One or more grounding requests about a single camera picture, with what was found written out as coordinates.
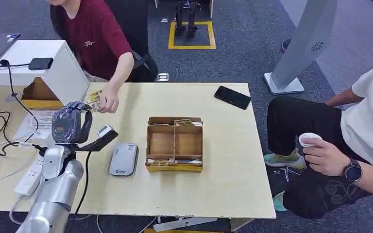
chair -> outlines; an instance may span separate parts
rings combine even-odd
[[[141,58],[135,60],[129,80],[135,83],[153,82],[158,67],[149,54],[148,0],[104,0],[120,24],[132,50]]]

black smartphone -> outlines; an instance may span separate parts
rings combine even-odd
[[[220,99],[224,102],[232,104],[240,109],[247,109],[248,104],[251,102],[251,97],[231,90],[225,86],[220,86],[215,92],[215,98]]]
[[[52,66],[53,58],[44,57],[44,58],[34,58],[31,63],[29,63],[28,68],[30,70],[42,70],[49,69]]]

power strip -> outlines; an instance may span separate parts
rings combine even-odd
[[[43,157],[38,156],[14,189],[20,198],[30,198],[39,186],[42,175]]]

teal shoe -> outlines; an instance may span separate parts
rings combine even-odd
[[[284,203],[282,201],[282,197],[284,196],[284,192],[282,191],[275,195],[275,197],[272,199],[274,202],[274,208],[276,211],[287,211],[287,209],[284,207]]]
[[[264,155],[264,162],[268,166],[290,166],[295,169],[302,169],[306,166],[305,159],[297,152],[293,151],[289,156],[282,156],[279,154]]]

black watch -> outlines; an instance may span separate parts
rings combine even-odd
[[[350,164],[344,168],[344,171],[342,172],[342,177],[346,178],[351,182],[357,182],[362,177],[361,166],[355,159],[350,158],[350,161]]]

